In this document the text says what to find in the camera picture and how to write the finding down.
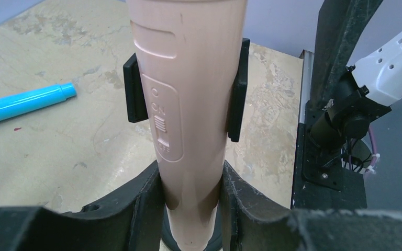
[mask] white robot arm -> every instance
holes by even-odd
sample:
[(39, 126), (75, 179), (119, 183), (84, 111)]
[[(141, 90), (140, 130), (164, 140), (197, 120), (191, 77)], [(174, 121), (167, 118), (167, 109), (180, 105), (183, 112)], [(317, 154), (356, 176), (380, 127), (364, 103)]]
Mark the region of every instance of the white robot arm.
[(402, 98), (402, 32), (384, 46), (355, 63), (352, 75), (367, 98), (390, 106)]

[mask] gray wall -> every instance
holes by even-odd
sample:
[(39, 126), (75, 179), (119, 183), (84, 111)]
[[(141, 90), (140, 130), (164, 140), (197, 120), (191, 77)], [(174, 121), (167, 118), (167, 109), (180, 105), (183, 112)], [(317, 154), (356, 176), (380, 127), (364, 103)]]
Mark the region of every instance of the gray wall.
[[(0, 0), (0, 24), (41, 1)], [(299, 56), (303, 49), (314, 51), (318, 11), (323, 0), (248, 1), (245, 37), (293, 56)], [(401, 30), (402, 0), (384, 0), (364, 30), (349, 63), (368, 55)]]

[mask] white cable tie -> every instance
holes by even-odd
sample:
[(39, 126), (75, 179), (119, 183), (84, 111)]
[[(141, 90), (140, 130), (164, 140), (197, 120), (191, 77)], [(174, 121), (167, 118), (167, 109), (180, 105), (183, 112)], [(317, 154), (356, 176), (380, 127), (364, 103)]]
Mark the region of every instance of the white cable tie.
[(369, 165), (366, 169), (371, 171), (373, 174), (376, 174), (376, 171), (374, 170), (373, 166)]

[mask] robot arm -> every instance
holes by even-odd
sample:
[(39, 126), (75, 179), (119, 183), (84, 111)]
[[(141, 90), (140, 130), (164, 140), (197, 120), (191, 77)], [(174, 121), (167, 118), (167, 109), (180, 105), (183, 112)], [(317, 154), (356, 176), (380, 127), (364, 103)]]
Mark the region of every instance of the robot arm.
[(367, 98), (390, 106), (402, 98), (402, 32), (384, 46), (355, 63), (352, 75)]
[(311, 127), (312, 140), (321, 149), (339, 151), (346, 140), (364, 137), (369, 124), (401, 98), (402, 32), (341, 76), (326, 112)]

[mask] black mount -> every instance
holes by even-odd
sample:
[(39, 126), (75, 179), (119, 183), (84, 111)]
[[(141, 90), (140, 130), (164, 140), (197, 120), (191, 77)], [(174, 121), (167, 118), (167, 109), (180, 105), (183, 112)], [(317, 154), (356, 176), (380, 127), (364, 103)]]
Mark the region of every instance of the black mount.
[[(229, 106), (227, 131), (232, 142), (238, 142), (240, 140), (241, 123), (245, 105), (245, 94), (247, 91), (249, 46), (250, 40), (248, 38), (243, 38), (238, 70), (233, 81), (232, 95)], [(136, 54), (133, 54), (122, 68), (124, 71), (127, 117), (129, 122), (137, 123), (149, 119)]]
[(309, 131), (320, 113), (324, 111), (316, 113), (308, 103), (305, 124), (298, 124), (291, 208), (318, 210), (366, 208), (366, 192), (361, 174), (342, 168), (341, 161), (339, 166), (334, 164), (326, 169), (316, 162), (320, 160), (321, 150), (312, 143)]
[(372, 121), (391, 111), (390, 107), (366, 98), (369, 90), (364, 86), (358, 88), (352, 77), (353, 69), (349, 68), (340, 78), (325, 109), (313, 109), (310, 102), (306, 104), (303, 178), (337, 191), (345, 184), (347, 170), (342, 168), (341, 159), (348, 158), (348, 154), (341, 153), (341, 148), (346, 139), (361, 139)]

